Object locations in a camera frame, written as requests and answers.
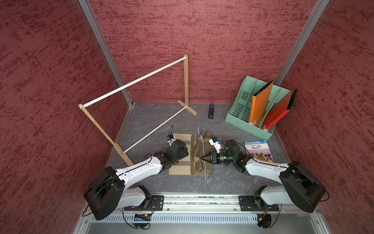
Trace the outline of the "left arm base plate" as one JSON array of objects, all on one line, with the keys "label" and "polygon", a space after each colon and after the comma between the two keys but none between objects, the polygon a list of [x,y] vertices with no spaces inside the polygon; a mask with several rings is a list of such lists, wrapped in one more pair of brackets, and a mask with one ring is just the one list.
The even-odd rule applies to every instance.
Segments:
[{"label": "left arm base plate", "polygon": [[125,211],[162,211],[164,205],[164,196],[162,195],[151,195],[146,197],[145,200],[139,206],[128,206],[125,207]]}]

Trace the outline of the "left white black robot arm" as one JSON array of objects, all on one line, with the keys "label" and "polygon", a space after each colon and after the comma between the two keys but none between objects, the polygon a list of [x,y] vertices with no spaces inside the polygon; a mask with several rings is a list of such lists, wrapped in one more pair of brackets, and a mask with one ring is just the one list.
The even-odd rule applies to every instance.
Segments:
[{"label": "left white black robot arm", "polygon": [[84,192],[88,208],[96,220],[103,220],[118,208],[134,207],[153,211],[152,195],[144,186],[130,188],[143,179],[170,169],[189,155],[186,144],[177,139],[164,152],[123,169],[106,167]]}]

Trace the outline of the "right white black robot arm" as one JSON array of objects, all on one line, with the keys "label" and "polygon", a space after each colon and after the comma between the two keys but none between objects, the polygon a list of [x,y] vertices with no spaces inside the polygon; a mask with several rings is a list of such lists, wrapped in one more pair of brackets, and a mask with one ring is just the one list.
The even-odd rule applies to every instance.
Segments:
[{"label": "right white black robot arm", "polygon": [[325,186],[300,162],[275,163],[266,141],[238,143],[230,139],[210,139],[215,151],[203,154],[202,161],[233,167],[242,174],[263,177],[278,186],[261,186],[252,196],[240,198],[243,211],[278,210],[278,205],[295,205],[312,213],[328,192]]}]

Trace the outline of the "beige plaid scarf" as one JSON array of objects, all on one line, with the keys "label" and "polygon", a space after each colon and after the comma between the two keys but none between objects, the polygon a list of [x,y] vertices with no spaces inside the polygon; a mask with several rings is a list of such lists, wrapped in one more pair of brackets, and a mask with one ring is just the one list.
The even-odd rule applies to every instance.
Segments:
[{"label": "beige plaid scarf", "polygon": [[178,176],[211,176],[213,166],[210,163],[202,161],[201,158],[214,151],[209,140],[213,138],[212,132],[205,132],[203,140],[198,134],[174,134],[175,139],[179,139],[186,144],[189,155],[175,165],[169,171],[169,175]]}]

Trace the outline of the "light blue wire hanger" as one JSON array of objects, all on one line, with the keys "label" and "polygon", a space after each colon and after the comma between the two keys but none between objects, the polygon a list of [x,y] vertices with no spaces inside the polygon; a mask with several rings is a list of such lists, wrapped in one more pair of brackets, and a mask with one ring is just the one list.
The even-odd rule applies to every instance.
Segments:
[{"label": "light blue wire hanger", "polygon": [[206,161],[204,160],[204,157],[207,154],[206,147],[205,147],[205,145],[207,145],[206,138],[205,138],[206,127],[203,125],[200,125],[197,127],[197,131],[198,131],[198,136],[202,143],[203,156],[201,157],[201,163],[202,163],[202,169],[203,169],[203,176],[204,176],[205,182],[208,183],[209,178],[208,178],[208,173],[207,173],[207,165],[206,165]]}]

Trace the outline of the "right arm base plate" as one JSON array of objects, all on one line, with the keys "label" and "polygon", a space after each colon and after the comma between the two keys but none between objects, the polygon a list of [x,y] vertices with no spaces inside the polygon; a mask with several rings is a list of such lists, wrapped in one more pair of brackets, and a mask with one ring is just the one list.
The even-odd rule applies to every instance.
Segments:
[{"label": "right arm base plate", "polygon": [[268,210],[269,212],[275,212],[280,210],[278,205],[268,205],[261,197],[239,196],[238,199],[241,211],[265,212]]}]

